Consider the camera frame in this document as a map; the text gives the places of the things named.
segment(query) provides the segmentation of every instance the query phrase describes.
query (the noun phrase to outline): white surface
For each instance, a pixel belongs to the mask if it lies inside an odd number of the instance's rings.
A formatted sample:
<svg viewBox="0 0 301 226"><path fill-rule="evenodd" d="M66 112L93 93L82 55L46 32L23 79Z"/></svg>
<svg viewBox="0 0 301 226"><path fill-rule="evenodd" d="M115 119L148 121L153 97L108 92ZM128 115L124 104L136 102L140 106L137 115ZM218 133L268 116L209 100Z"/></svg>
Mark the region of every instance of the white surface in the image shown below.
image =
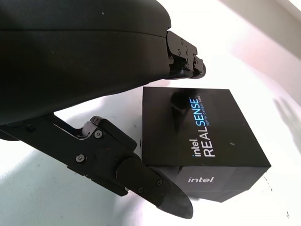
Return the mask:
<svg viewBox="0 0 301 226"><path fill-rule="evenodd" d="M185 220L134 194L118 197L21 142L1 140L1 226L301 225L301 108L270 77L233 54L261 45L270 57L281 47L218 1L160 2L172 31L197 46L207 75L150 85L230 89L272 165L265 178L224 203L193 200L194 217ZM254 45L244 46L250 39ZM141 100L137 88L56 115L75 127L100 115L140 143Z"/></svg>

